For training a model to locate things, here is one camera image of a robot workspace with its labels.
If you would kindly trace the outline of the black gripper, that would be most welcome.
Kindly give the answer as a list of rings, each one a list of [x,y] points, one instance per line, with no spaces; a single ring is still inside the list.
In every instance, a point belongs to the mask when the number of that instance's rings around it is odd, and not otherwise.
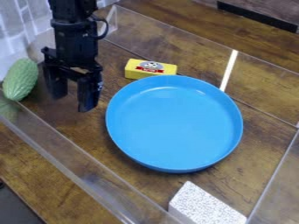
[[[103,88],[103,66],[97,62],[103,17],[95,15],[97,0],[48,0],[55,47],[42,49],[43,76],[51,97],[59,100],[68,94],[68,79],[78,80],[79,112],[99,105]]]

